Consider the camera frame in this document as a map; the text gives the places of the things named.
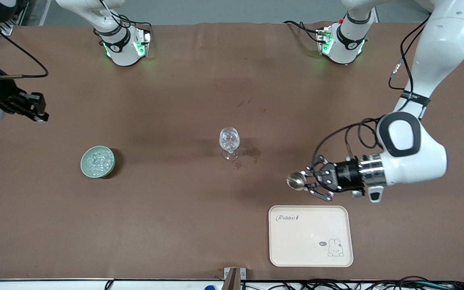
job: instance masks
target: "white robotic arm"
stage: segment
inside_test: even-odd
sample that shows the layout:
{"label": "white robotic arm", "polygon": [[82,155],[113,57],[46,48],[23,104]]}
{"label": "white robotic arm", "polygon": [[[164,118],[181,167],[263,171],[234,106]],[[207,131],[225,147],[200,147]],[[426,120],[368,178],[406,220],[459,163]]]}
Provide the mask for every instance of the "white robotic arm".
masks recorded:
{"label": "white robotic arm", "polygon": [[125,0],[57,0],[58,5],[87,20],[103,39],[107,55],[119,66],[147,57],[151,33],[123,22],[113,9]]}
{"label": "white robotic arm", "polygon": [[[370,201],[380,202],[385,186],[424,182],[446,173],[446,150],[428,134],[420,119],[435,88],[464,60],[464,0],[433,0],[431,5],[434,10],[416,48],[412,81],[409,80],[393,112],[384,115],[377,123],[376,138],[383,152],[347,158],[340,163],[328,163],[320,155],[305,171],[292,172],[288,176],[290,187],[309,191],[326,201],[331,201],[334,193],[352,191],[354,197],[367,193]],[[344,47],[335,43],[333,48],[329,47],[328,57],[353,60],[355,55],[345,53]],[[313,177],[317,182],[306,184],[307,177]],[[327,193],[318,193],[318,187],[323,187]]]}

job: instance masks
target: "brown table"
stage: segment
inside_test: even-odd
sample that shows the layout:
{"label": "brown table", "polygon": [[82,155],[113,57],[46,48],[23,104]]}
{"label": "brown table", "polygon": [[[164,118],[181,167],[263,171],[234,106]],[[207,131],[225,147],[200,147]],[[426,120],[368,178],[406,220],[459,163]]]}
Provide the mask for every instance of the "brown table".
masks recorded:
{"label": "brown table", "polygon": [[[155,26],[151,58],[128,68],[105,56],[92,27],[17,27],[12,38],[50,70],[18,85],[44,93],[51,117],[0,123],[0,278],[211,278],[244,266],[252,279],[464,280],[464,62],[423,120],[448,150],[445,177],[392,186],[380,204],[337,194],[350,215],[348,268],[269,262],[269,208],[326,204],[289,189],[286,175],[329,132],[392,110],[400,92],[387,79],[415,26],[375,24],[348,66],[282,24]],[[4,40],[0,67],[40,73]],[[218,144],[226,126],[242,138],[235,163]],[[94,145],[118,152],[108,179],[79,169]],[[342,137],[323,152],[343,160]]]}

